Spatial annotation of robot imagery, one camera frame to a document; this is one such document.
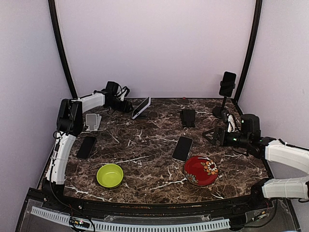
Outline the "phone in clear case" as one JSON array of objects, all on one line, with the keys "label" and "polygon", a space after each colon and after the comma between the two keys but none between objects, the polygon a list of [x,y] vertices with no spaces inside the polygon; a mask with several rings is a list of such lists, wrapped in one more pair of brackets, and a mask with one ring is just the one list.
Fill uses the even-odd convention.
[{"label": "phone in clear case", "polygon": [[192,144],[192,138],[181,136],[176,143],[176,147],[172,153],[172,158],[185,162],[188,159]]}]

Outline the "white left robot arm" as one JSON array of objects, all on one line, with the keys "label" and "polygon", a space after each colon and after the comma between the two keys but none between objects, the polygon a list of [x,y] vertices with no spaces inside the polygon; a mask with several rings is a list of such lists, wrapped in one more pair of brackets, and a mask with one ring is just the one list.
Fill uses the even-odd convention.
[{"label": "white left robot arm", "polygon": [[48,171],[42,181],[42,190],[51,194],[49,203],[56,210],[63,211],[68,207],[68,199],[62,196],[65,171],[71,148],[84,128],[83,113],[101,106],[129,113],[133,107],[125,100],[128,93],[127,87],[120,91],[103,89],[81,98],[64,99],[61,102],[54,134],[55,145]]}]

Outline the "black right frame post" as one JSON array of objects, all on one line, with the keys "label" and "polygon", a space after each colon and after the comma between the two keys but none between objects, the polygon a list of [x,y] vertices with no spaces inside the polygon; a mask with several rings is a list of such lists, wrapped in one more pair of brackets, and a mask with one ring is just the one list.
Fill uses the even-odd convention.
[{"label": "black right frame post", "polygon": [[255,1],[253,23],[252,23],[251,33],[250,33],[250,37],[249,37],[247,52],[246,52],[246,56],[245,56],[245,59],[244,59],[241,75],[240,75],[240,78],[239,78],[237,90],[236,90],[236,93],[235,93],[235,96],[234,96],[234,101],[236,103],[238,103],[239,100],[240,100],[240,97],[241,97],[241,94],[242,94],[242,91],[243,91],[243,88],[244,88],[244,84],[245,84],[245,81],[246,81],[246,77],[247,77],[247,74],[248,74],[248,71],[249,71],[250,63],[251,63],[251,60],[252,60],[253,51],[254,51],[255,42],[256,42],[256,37],[257,37],[257,33],[258,33],[258,28],[259,28],[259,23],[260,23],[262,5],[263,5],[262,0],[256,0]]}]

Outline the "black pole phone stand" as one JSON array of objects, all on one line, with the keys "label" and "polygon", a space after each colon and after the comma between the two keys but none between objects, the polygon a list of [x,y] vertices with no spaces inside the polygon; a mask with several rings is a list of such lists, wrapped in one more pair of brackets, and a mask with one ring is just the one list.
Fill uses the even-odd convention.
[{"label": "black pole phone stand", "polygon": [[213,116],[215,116],[218,119],[222,119],[222,111],[225,109],[226,100],[227,100],[227,97],[224,96],[221,106],[215,106],[213,108],[212,110]]}]

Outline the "black left frame post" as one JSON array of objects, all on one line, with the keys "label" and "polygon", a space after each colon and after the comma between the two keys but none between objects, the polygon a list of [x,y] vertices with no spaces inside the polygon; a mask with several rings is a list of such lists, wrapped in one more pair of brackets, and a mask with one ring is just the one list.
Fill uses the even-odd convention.
[{"label": "black left frame post", "polygon": [[49,6],[49,12],[50,12],[50,18],[52,22],[54,37],[56,41],[56,46],[57,46],[60,62],[63,68],[63,72],[65,75],[65,79],[66,79],[71,97],[73,99],[76,99],[78,98],[78,94],[77,94],[77,91],[76,91],[76,88],[73,82],[73,78],[70,72],[69,63],[66,57],[65,48],[64,48],[63,41],[62,41],[62,37],[61,37],[60,24],[59,24],[59,20],[57,17],[57,10],[56,10],[56,1],[48,0],[48,6]]}]

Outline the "black phone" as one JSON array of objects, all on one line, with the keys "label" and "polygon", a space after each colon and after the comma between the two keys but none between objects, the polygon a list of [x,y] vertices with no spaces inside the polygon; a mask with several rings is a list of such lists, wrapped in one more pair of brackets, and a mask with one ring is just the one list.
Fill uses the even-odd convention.
[{"label": "black phone", "polygon": [[224,97],[231,97],[235,88],[235,81],[237,75],[232,72],[224,72],[223,79],[220,82],[219,95]]}]

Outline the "white folding phone stand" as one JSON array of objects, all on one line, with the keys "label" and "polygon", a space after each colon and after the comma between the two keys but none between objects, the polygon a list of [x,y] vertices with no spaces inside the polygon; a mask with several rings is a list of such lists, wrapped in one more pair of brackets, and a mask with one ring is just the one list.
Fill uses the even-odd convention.
[{"label": "white folding phone stand", "polygon": [[86,114],[86,131],[98,131],[102,116],[100,114]]}]

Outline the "lavender phone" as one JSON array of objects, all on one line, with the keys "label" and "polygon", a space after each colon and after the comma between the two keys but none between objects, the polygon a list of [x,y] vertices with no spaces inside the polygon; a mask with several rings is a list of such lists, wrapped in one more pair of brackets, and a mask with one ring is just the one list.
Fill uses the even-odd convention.
[{"label": "lavender phone", "polygon": [[131,118],[136,119],[144,110],[146,110],[151,104],[151,97],[146,98],[141,104],[139,104],[132,112]]}]

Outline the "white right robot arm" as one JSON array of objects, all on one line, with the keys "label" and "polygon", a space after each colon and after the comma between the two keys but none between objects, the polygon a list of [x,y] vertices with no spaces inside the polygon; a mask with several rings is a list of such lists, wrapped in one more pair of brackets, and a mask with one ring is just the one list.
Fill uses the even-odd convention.
[{"label": "white right robot arm", "polygon": [[[261,137],[260,130],[228,132],[220,127],[202,133],[212,145],[243,148],[246,155],[257,159],[284,164],[309,173],[309,150],[288,144],[282,139]],[[246,205],[256,210],[265,199],[291,198],[309,201],[309,177],[288,179],[264,178],[251,187]]]}]

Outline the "purple phone dark screen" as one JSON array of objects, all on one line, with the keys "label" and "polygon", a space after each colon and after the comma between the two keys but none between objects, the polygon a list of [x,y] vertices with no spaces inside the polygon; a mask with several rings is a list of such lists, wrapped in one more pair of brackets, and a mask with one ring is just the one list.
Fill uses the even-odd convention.
[{"label": "purple phone dark screen", "polygon": [[90,157],[92,149],[95,146],[97,139],[96,137],[86,136],[77,152],[76,158],[87,160]]}]

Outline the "lime green bowl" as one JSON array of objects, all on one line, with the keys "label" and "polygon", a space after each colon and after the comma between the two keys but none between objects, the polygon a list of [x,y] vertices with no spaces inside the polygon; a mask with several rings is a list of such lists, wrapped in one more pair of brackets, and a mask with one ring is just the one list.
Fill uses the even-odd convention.
[{"label": "lime green bowl", "polygon": [[117,164],[105,164],[97,171],[97,182],[105,188],[118,187],[124,178],[123,169]]}]

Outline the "red floral plate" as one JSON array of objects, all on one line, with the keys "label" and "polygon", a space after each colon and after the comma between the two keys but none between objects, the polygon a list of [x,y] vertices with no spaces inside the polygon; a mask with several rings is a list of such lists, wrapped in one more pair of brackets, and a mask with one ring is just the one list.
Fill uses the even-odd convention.
[{"label": "red floral plate", "polygon": [[218,165],[212,159],[204,156],[189,158],[184,164],[183,171],[189,183],[195,186],[208,186],[219,175]]}]

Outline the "black front rail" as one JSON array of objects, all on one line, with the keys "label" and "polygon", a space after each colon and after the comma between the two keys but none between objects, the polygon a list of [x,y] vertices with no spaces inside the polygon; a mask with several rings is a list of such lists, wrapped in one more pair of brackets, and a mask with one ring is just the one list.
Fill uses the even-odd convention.
[{"label": "black front rail", "polygon": [[95,218],[101,218],[108,214],[153,218],[209,214],[212,217],[235,218],[254,210],[268,211],[274,205],[270,200],[263,200],[253,205],[250,196],[189,203],[166,203],[163,197],[159,199],[159,203],[116,203],[112,199],[105,199],[86,192],[78,193],[75,197],[53,196],[30,188],[24,200],[22,212],[26,212],[27,207],[32,203],[48,210]]}]

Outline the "black folding phone stand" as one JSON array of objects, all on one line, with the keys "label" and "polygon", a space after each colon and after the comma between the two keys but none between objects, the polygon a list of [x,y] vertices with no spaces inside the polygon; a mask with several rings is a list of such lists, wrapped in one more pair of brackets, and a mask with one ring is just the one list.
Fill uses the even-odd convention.
[{"label": "black folding phone stand", "polygon": [[185,127],[195,127],[196,112],[193,109],[183,109],[180,112],[180,117],[182,121],[182,126]]}]

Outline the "black frame post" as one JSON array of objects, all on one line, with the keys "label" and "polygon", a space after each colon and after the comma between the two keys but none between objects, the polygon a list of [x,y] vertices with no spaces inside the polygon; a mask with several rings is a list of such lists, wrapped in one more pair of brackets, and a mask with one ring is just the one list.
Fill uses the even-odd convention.
[{"label": "black frame post", "polygon": [[76,99],[78,98],[78,94],[77,94],[77,91],[76,91],[76,88],[73,82],[73,78],[70,72],[69,63],[66,57],[65,48],[64,48],[63,41],[62,41],[62,37],[61,37],[60,24],[59,24],[59,20],[57,17],[57,10],[56,10],[56,1],[48,0],[48,6],[49,6],[49,12],[50,12],[50,18],[52,22],[54,37],[56,41],[56,46],[57,46],[60,62],[63,68],[63,72],[65,75],[65,79],[66,79],[71,97],[73,99]]},{"label": "black frame post", "polygon": [[244,88],[244,84],[245,84],[245,81],[246,81],[246,77],[247,77],[247,74],[248,74],[248,71],[249,71],[250,63],[251,63],[251,60],[252,60],[253,51],[254,51],[255,42],[256,42],[256,37],[257,37],[257,33],[258,33],[258,28],[259,28],[259,23],[260,23],[262,5],[263,5],[262,0],[256,0],[255,1],[253,23],[252,23],[251,33],[250,33],[250,37],[249,37],[247,52],[246,52],[246,56],[245,56],[245,59],[244,59],[241,75],[240,75],[240,78],[239,78],[237,90],[236,90],[236,93],[235,93],[235,96],[234,96],[234,101],[236,103],[238,103],[239,100],[240,100],[240,97],[241,97],[241,94],[242,94],[242,91],[243,91],[243,88]]}]

